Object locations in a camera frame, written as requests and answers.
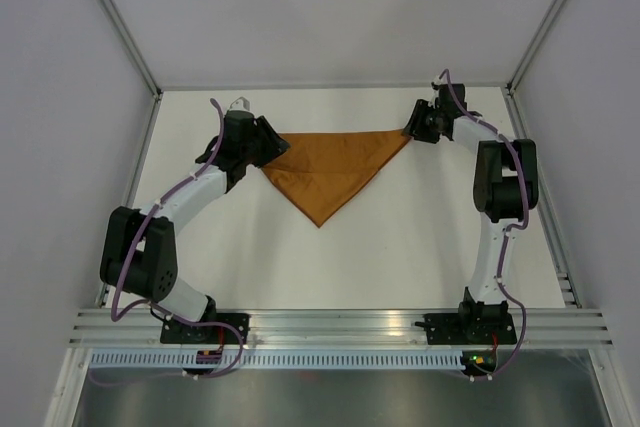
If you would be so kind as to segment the brown cloth napkin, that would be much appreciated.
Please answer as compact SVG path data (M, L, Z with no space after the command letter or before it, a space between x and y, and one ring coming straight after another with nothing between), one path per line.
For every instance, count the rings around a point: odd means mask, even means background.
M318 228L409 143L401 130L286 133L283 138L290 148L262 172Z

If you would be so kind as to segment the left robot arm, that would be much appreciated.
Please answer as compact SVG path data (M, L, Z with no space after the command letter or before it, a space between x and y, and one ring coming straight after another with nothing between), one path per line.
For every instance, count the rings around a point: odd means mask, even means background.
M140 208L118 207L109 217L100 278L115 290L111 319L117 322L148 304L161 315L164 344L244 339L244 322L219 319L215 300L180 277L176 238L205 207L229 193L248 167L265 167L290 145L263 116L229 111L220 120L218 135L182 180L158 199Z

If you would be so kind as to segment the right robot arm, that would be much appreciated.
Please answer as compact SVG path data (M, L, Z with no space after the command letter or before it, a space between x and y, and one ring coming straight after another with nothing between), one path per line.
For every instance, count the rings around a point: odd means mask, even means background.
M446 138L475 157L472 198L480 215L476 264L454 313L426 314L416 322L428 345L514 345L507 291L513 247L539 200L537 147L530 139L511 140L467 108L462 84L436 81L430 99L417 100L404 136L436 144Z

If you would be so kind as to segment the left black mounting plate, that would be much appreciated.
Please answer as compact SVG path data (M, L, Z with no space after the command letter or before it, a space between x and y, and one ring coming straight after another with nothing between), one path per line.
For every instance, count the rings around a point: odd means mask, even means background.
M240 312L218 312L214 322L233 327L243 342L249 333L250 315ZM184 323L170 320L163 323L160 343L166 345L204 345L224 344L238 345L236 335L224 326L187 326Z

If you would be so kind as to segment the black mounting plate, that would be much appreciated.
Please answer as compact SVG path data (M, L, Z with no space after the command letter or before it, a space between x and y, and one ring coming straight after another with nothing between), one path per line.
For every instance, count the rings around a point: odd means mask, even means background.
M424 331L427 344L467 345L515 345L517 335L510 314L506 319L463 318L455 313L425 314L413 323Z
M233 327L243 342L249 333L250 315L240 312L218 312L214 322ZM184 323L170 320L163 323L160 343L166 345L204 345L224 344L238 345L236 335L224 326L187 326Z

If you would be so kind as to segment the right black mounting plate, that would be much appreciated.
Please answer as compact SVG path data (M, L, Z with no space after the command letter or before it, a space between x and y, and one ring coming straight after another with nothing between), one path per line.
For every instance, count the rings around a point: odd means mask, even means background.
M467 345L515 345L517 335L510 314L506 319L463 318L455 313L425 314L413 323L424 331L427 344Z

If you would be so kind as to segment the right aluminium frame post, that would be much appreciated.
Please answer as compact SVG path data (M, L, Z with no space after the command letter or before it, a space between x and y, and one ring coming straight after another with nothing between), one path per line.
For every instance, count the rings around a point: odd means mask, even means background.
M512 95L522 83L526 73L534 62L538 52L544 45L548 35L559 20L569 0L552 0L546 9L541 22L536 28L533 37L518 61L515 70L505 84L506 92Z

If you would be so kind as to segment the aluminium frame post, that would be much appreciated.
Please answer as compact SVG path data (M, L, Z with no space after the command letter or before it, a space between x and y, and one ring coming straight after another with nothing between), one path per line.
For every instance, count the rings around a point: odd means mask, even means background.
M548 35L559 20L569 0L552 0L546 9L541 22L536 28L533 37L518 61L515 70L505 84L506 92L512 95L522 83L526 73L534 62L538 52L544 45Z
M162 94L162 89L155 80L115 1L97 0L97 2L152 98L158 99Z

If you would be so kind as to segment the aluminium front rail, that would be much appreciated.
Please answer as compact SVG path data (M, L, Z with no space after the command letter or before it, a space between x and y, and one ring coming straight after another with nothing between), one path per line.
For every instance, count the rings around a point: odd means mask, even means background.
M415 350L427 344L419 310L253 310L247 341L253 349L353 348ZM525 349L607 349L613 339L594 309L532 309ZM68 334L70 347L156 347L161 322L135 309L113 322L104 309L80 311Z

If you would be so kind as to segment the left aluminium frame post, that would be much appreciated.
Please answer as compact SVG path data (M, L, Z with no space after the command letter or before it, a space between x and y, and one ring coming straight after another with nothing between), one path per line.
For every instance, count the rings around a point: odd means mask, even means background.
M115 1L97 0L97 2L152 98L158 99L162 94L162 89L155 80Z

